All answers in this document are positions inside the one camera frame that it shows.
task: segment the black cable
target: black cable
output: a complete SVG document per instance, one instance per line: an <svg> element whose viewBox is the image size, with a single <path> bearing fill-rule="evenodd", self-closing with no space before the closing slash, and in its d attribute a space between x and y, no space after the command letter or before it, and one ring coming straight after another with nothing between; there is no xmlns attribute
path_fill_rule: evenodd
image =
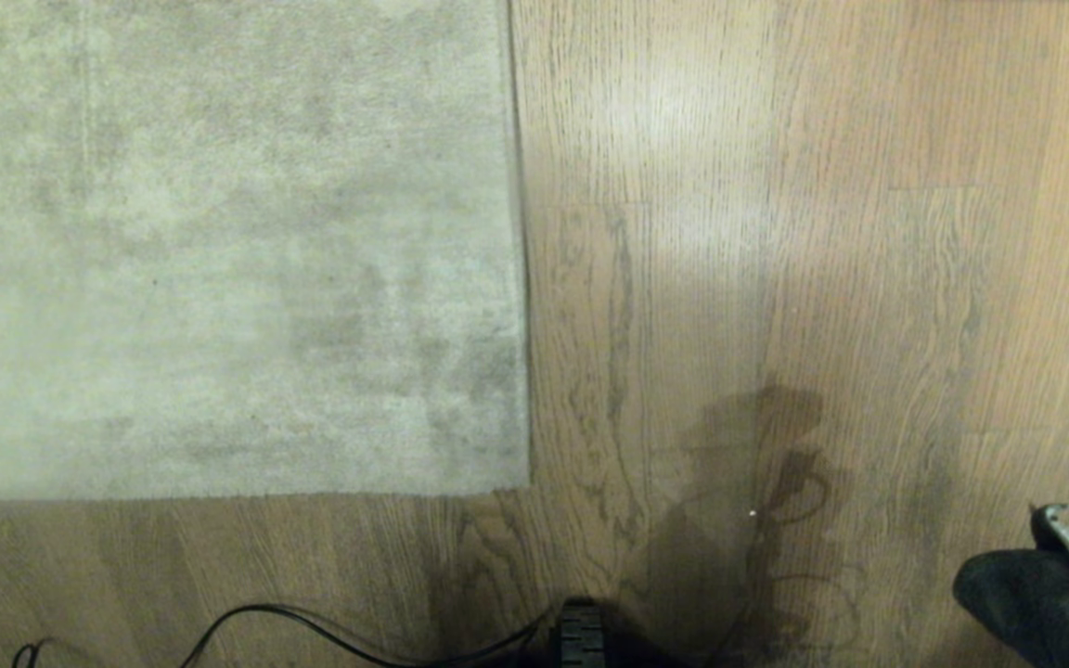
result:
<svg viewBox="0 0 1069 668"><path fill-rule="evenodd" d="M369 654L368 651L361 650L361 648L356 647L353 643L350 643L348 641L344 641L344 639L339 638L337 635L330 633L329 630L324 630L324 627L319 625L316 622L311 621L311 619L309 619L305 615L301 615L300 612L294 611L294 609L292 608L288 608L288 606L268 604L268 603L243 605L241 608L233 608L229 612L221 615L221 617L217 617L216 621L213 622L213 624L208 625L207 630L204 631L204 635L200 636L200 641L197 641L196 647L192 648L192 651L189 652L189 655L187 655L187 658L184 659L184 663L180 665L180 668L191 667L191 665L193 665L196 661L199 659L202 654L204 654L204 648L207 647L208 641L211 641L211 639L213 638L213 634L216 634L217 630L219 630L220 626L224 624L224 622L228 621L230 617L235 617L237 615L243 615L246 612L263 612L266 615L276 615L279 617L292 619L293 622L297 622L298 624L307 626L310 631L313 632L313 634L321 636L330 643L335 643L336 647L341 648L341 650L347 651L348 654L353 654L354 656L358 656L361 659L369 661L369 663L373 665L381 665L382 668L454 668L456 667L456 665L470 664L472 663L472 661L478 661L489 655L496 654L496 652L505 650L505 648L508 648L518 641L522 641L522 646L518 647L518 652L521 652L522 650L525 650L527 643L530 642L531 638L533 638L534 635L538 634L539 625L542 624L543 618L545 617L545 613L540 615L538 619L534 619L534 621L530 622L530 624L523 626L520 631L517 631L517 633L510 634L508 637L500 639L500 641L492 643L489 647L481 648L478 651L469 652L469 654L463 656L454 656L451 658L441 658L440 661L433 661L433 663L430 664L412 665L412 664L396 664L393 663L393 661L387 661L385 658L381 658L378 656ZM37 643L27 643L25 647L18 648L18 652L16 652L14 661L12 661L11 663L11 668L35 668L35 663L37 663L38 661L38 651L41 651L43 647L44 647L44 641ZM25 658L26 658L26 664L20 664L20 661Z"/></svg>

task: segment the power cord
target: power cord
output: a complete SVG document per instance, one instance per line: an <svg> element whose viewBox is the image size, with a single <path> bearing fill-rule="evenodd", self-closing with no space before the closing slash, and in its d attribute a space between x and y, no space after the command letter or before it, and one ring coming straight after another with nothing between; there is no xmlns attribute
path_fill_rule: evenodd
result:
<svg viewBox="0 0 1069 668"><path fill-rule="evenodd" d="M500 639L489 647L483 647L478 651L471 651L469 654L464 654L462 656L453 656L450 658L441 658L438 661L433 661L429 664L398 664L393 661L382 658L381 656L374 656L370 652L361 650L361 648L356 647L355 643L345 641L345 639L340 638L331 631L326 630L319 625L313 619L310 618L309 612L303 611L303 609L289 608L285 605L278 605L273 603L259 603L253 605L242 605L239 608L233 608L229 612L217 617L213 624L208 625L207 630L204 631L204 635L200 636L200 641L196 642L192 651L187 654L184 658L184 663L180 665L180 668L191 668L196 665L197 659L201 658L204 654L205 648L207 648L208 641L213 639L213 635L217 633L226 621L230 618L237 617L238 615L246 615L251 612L260 612L264 615L272 615L276 617L283 617L290 619L290 621L296 622L306 626L311 633L319 635L320 637L326 639L326 641L334 643L334 646L341 648L341 650L348 652L354 656L361 659L369 661L370 664L378 665L381 668L456 668L462 665L471 664L475 661L480 661L492 656L501 650L512 646L513 643L518 643L517 655L521 655L526 647L529 646L531 639L538 634L539 626L542 626L543 620L546 618L546 612L539 615L533 622L523 626L516 633L510 634L505 638ZM18 648L16 655L11 661L11 668L35 668L38 662L38 653L43 650L44 643L47 640L38 641L35 643L26 643L21 648Z"/></svg>

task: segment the wooden floor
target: wooden floor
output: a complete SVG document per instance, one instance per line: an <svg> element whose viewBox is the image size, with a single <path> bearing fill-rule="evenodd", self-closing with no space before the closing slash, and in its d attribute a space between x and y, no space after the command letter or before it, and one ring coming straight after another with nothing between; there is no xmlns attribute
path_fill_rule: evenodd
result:
<svg viewBox="0 0 1069 668"><path fill-rule="evenodd" d="M726 665L1017 665L950 580L1069 502L1069 3L513 22L533 486L0 504L0 665L171 667L267 600L431 656L569 594ZM207 665L331 656L246 619Z"/></svg>

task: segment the wood grain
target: wood grain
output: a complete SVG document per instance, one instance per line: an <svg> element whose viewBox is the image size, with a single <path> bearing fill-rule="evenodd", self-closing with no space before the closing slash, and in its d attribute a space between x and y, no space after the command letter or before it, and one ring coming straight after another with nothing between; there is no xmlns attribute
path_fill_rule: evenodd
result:
<svg viewBox="0 0 1069 668"><path fill-rule="evenodd" d="M570 594L726 665L1017 665L949 592L1069 502L1069 3L513 21L533 485L0 503L0 665L175 665L258 601L431 657ZM205 661L331 663L264 619Z"/></svg>

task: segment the gray rug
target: gray rug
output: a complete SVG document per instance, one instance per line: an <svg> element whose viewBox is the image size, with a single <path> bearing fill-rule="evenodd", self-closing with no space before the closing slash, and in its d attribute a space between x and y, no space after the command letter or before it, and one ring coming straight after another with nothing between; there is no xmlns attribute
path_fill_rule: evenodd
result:
<svg viewBox="0 0 1069 668"><path fill-rule="evenodd" d="M0 498L526 483L508 30L0 3Z"/></svg>

